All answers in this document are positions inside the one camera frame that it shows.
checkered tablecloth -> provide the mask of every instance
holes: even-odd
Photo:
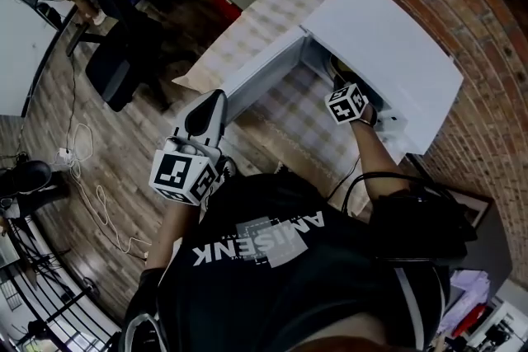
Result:
[[[219,87],[279,35],[304,21],[322,2],[256,0],[210,46],[189,73],[174,82],[200,92]],[[321,77],[300,64],[251,107],[250,111],[260,120],[260,127],[254,129],[251,124],[246,125],[253,136],[265,138],[266,142],[262,143],[266,148],[275,149],[275,154],[292,145],[294,150],[301,151],[297,156],[285,154],[280,159],[318,185],[323,194],[350,172],[358,158],[350,126],[336,125],[324,105],[324,96],[331,90]],[[275,136],[274,140],[269,141],[266,131]],[[311,161],[315,167],[300,170],[297,161],[301,159]],[[326,180],[313,177],[318,171],[325,173]],[[349,182],[360,173],[361,164],[358,164]],[[334,204],[340,205],[343,194],[343,191],[337,193]],[[367,200],[365,187],[358,186],[349,210],[358,214]]]

white cabinet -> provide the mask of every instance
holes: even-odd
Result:
[[[462,76],[440,46],[392,0],[325,0],[221,87],[229,121],[304,62],[332,90],[336,55],[383,99],[376,130],[423,154],[449,112]]]

black t-shirt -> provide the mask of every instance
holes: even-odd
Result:
[[[368,225],[297,176],[235,178],[211,197],[163,277],[144,275],[126,321],[150,301],[143,310],[158,313],[170,351],[285,351],[369,312],[390,344],[422,348],[445,303],[443,270],[405,270],[402,282],[401,270],[398,277],[370,251]]]

purple cloth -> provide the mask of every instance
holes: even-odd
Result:
[[[473,308],[488,301],[489,280],[485,271],[459,270],[451,276],[450,282],[451,286],[465,292],[440,321],[438,333],[451,333]]]

red object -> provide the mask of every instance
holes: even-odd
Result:
[[[222,12],[222,14],[231,22],[235,22],[242,11],[228,0],[213,0],[214,4]]]
[[[465,316],[464,320],[462,320],[455,328],[452,335],[453,338],[460,336],[462,333],[468,330],[484,314],[485,310],[486,304],[484,303],[480,303],[475,308],[473,308],[469,314]]]

